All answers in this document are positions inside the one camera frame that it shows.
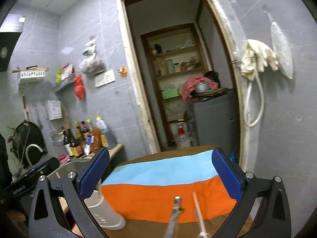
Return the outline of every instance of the sink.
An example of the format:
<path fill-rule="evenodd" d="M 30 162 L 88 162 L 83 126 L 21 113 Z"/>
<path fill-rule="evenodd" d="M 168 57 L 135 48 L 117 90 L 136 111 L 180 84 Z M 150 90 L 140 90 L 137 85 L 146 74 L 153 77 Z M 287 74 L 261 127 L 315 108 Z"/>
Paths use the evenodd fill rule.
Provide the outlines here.
<path fill-rule="evenodd" d="M 69 172 L 78 172 L 83 166 L 83 163 L 88 162 L 88 158 L 70 158 L 66 162 L 62 163 L 58 169 L 50 173 L 47 177 L 49 179 L 66 177 Z"/>

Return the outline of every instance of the orange cloth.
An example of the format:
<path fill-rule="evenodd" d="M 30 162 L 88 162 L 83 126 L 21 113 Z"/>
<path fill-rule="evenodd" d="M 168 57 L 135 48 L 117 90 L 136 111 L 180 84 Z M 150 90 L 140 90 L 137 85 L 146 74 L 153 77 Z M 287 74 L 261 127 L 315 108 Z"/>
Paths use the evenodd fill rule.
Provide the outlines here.
<path fill-rule="evenodd" d="M 104 198 L 126 219 L 168 223 L 175 196 L 182 197 L 185 209 L 178 223 L 196 222 L 193 192 L 196 192 L 204 219 L 212 219 L 231 212 L 236 201 L 231 199 L 219 176 L 192 184 L 144 186 L 111 184 L 101 187 Z"/>

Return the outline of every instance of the white basket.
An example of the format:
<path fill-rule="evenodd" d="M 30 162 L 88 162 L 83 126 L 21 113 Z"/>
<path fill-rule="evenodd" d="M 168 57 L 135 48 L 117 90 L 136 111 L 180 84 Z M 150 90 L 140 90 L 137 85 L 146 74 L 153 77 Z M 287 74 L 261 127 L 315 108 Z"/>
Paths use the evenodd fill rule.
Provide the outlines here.
<path fill-rule="evenodd" d="M 45 70 L 20 71 L 19 84 L 39 82 L 44 79 Z"/>

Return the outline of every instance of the range hood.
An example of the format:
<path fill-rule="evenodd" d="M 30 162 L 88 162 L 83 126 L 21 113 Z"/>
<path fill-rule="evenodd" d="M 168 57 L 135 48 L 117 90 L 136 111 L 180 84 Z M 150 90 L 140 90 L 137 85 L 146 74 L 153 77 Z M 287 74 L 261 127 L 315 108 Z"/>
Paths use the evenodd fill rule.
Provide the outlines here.
<path fill-rule="evenodd" d="M 0 72 L 8 69 L 14 47 L 23 32 L 24 22 L 19 22 L 23 16 L 8 14 L 0 27 Z"/>

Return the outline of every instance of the metal screw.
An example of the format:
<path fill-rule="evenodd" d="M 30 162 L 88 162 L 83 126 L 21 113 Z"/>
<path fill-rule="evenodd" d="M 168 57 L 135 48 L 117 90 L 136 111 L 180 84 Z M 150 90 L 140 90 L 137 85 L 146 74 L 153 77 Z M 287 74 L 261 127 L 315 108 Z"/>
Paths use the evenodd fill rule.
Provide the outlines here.
<path fill-rule="evenodd" d="M 282 181 L 282 179 L 279 176 L 275 176 L 274 180 L 276 180 L 277 182 L 281 182 Z"/>
<path fill-rule="evenodd" d="M 75 172 L 69 172 L 68 175 L 67 175 L 67 177 L 68 177 L 68 178 L 74 178 L 75 175 L 76 175 Z"/>
<path fill-rule="evenodd" d="M 39 181 L 44 181 L 45 178 L 46 178 L 46 176 L 40 176 L 40 177 L 39 177 Z"/>
<path fill-rule="evenodd" d="M 246 172 L 246 173 L 245 173 L 245 176 L 246 176 L 247 178 L 249 178 L 249 179 L 252 179 L 252 178 L 254 177 L 254 174 L 251 173 L 251 172 Z"/>

